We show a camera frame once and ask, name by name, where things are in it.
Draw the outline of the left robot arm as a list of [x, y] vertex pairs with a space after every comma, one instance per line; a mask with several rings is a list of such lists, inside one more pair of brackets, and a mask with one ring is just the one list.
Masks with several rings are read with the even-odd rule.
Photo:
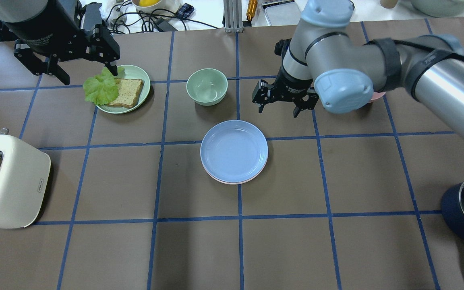
[[62, 61], [97, 61], [118, 75], [120, 49], [100, 7], [99, 2], [82, 6], [78, 0], [0, 0], [0, 21], [17, 37], [14, 56], [21, 64], [68, 85]]

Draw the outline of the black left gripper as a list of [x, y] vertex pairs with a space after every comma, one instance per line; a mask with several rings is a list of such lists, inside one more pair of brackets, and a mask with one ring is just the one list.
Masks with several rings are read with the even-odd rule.
[[118, 76], [119, 46], [100, 7], [78, 0], [4, 0], [2, 22], [17, 36], [14, 56], [21, 64], [35, 75], [53, 75], [70, 85], [61, 61], [97, 61]]

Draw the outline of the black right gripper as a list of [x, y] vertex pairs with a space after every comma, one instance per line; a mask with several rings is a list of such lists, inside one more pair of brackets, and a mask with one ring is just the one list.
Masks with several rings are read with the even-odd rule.
[[274, 52], [282, 58], [275, 81], [269, 84], [262, 79], [253, 90], [252, 102], [258, 105], [260, 114], [267, 104], [291, 102], [295, 104], [293, 117], [297, 118], [304, 110], [314, 110], [319, 100], [307, 64], [293, 55], [290, 44], [291, 39], [282, 39], [275, 44]]

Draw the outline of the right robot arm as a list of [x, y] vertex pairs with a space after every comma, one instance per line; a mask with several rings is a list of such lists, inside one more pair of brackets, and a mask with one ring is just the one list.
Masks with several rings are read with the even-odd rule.
[[252, 101], [295, 104], [294, 117], [318, 102], [344, 114], [369, 103], [376, 92], [404, 88], [464, 139], [464, 48], [453, 35], [406, 40], [373, 39], [363, 46], [346, 27], [355, 6], [349, 0], [307, 2], [291, 39], [276, 44], [282, 62], [273, 84], [261, 80]]

